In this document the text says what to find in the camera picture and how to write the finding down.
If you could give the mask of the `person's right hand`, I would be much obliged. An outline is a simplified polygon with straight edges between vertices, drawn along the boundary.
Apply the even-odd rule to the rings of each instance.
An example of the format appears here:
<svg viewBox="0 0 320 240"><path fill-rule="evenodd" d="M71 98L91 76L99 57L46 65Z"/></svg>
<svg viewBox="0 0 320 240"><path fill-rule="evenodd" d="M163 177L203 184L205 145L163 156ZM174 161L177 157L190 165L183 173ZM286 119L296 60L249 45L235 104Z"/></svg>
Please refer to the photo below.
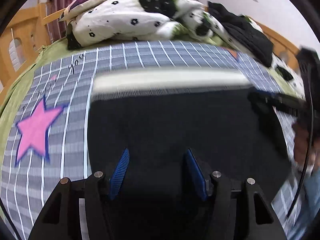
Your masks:
<svg viewBox="0 0 320 240"><path fill-rule="evenodd" d="M303 166L308 149L309 133L297 122L292 125L292 129L295 132L294 160L299 166ZM319 138L315 139L311 146L308 165L313 166L313 172L319 169Z"/></svg>

